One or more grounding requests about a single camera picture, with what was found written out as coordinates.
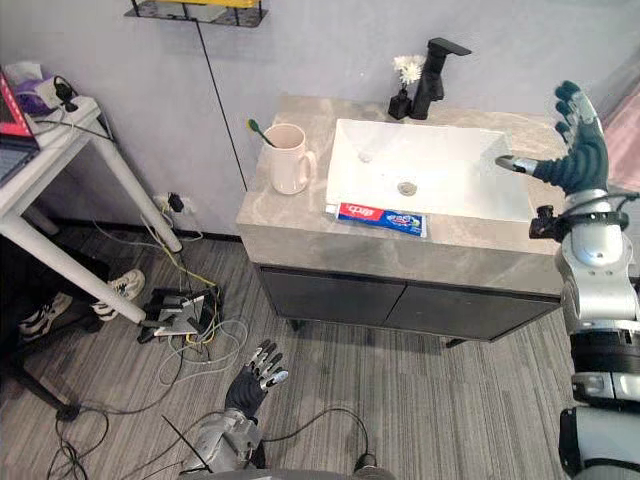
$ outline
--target wall shelf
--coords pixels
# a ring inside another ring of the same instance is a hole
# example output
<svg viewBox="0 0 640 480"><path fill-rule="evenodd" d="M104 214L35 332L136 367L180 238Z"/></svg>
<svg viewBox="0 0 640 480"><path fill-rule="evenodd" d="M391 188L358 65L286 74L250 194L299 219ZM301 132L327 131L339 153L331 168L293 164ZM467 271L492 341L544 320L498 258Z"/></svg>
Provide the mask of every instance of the wall shelf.
<svg viewBox="0 0 640 480"><path fill-rule="evenodd" d="M133 8L125 13L125 17L155 18L161 20L199 21L214 25L230 27L255 28L260 25L268 10L262 8L262 1L242 1L253 7L234 7L214 4L213 2L182 3L166 0L131 0ZM221 1L223 4L239 4L237 1Z"/></svg>

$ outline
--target white flower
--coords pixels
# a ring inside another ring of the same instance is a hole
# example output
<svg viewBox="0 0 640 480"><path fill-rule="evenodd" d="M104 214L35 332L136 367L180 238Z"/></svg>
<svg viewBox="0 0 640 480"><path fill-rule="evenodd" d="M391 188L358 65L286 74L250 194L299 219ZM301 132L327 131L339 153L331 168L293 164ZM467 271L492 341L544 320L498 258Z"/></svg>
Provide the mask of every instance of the white flower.
<svg viewBox="0 0 640 480"><path fill-rule="evenodd" d="M393 69L396 71L402 71L409 61L409 57L395 57L393 59Z"/></svg>
<svg viewBox="0 0 640 480"><path fill-rule="evenodd" d="M420 79L425 58L422 55L400 56L393 59L393 69L400 74L403 86L412 84Z"/></svg>
<svg viewBox="0 0 640 480"><path fill-rule="evenodd" d="M413 82L420 80L422 70L416 63L409 63L404 70L400 72L400 80L402 83L411 85Z"/></svg>

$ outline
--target white sink basin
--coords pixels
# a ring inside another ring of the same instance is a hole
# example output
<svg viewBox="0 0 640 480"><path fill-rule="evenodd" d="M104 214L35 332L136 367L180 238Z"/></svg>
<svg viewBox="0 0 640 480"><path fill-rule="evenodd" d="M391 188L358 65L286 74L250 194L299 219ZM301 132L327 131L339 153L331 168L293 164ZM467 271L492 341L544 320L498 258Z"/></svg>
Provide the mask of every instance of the white sink basin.
<svg viewBox="0 0 640 480"><path fill-rule="evenodd" d="M339 119L327 210L348 202L529 222L533 212L524 176L494 163L510 153L502 132Z"/></svg>

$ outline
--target mug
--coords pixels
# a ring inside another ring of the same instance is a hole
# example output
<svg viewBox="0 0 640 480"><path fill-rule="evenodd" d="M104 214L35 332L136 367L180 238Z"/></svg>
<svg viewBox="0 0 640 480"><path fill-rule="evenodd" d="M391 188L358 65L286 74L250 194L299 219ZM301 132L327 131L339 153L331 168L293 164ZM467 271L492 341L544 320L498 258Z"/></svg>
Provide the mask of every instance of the mug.
<svg viewBox="0 0 640 480"><path fill-rule="evenodd" d="M285 195L304 190L317 168L315 154L306 149L304 131L297 125L279 123L264 134L275 145L264 146L273 188Z"/></svg>

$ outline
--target faucet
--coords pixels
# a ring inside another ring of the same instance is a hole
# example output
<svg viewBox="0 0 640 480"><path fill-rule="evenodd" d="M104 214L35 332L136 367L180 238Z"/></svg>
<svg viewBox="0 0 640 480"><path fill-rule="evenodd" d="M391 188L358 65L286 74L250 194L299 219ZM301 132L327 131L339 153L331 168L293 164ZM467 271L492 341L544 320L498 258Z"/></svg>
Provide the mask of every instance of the faucet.
<svg viewBox="0 0 640 480"><path fill-rule="evenodd" d="M471 53L471 50L440 37L429 40L427 49L427 60L422 67L416 96L413 98L413 110L409 114L411 118L416 120L426 120L431 102L437 102L444 98L440 74L447 55L454 53L462 57Z"/></svg>

